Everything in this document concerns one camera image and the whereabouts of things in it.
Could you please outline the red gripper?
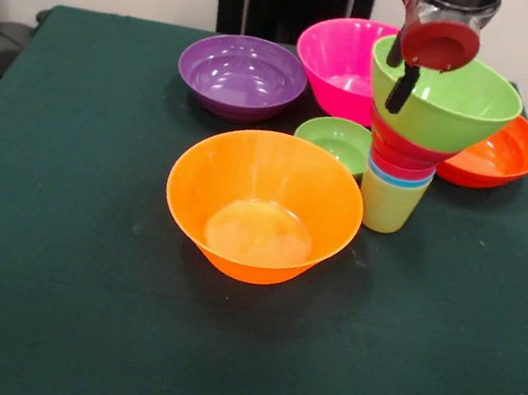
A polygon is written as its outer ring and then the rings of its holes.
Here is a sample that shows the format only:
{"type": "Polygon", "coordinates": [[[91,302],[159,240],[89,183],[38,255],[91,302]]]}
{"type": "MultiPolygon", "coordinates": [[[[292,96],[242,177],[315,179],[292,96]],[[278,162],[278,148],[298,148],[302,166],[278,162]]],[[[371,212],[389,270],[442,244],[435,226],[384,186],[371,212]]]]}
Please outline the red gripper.
{"type": "Polygon", "coordinates": [[[385,101],[386,111],[392,114],[400,113],[410,98],[419,80],[420,68],[454,71],[476,57],[485,19],[484,11],[467,11],[438,0],[403,0],[403,4],[405,24],[386,59],[391,68],[405,62],[405,73],[385,101]]]}

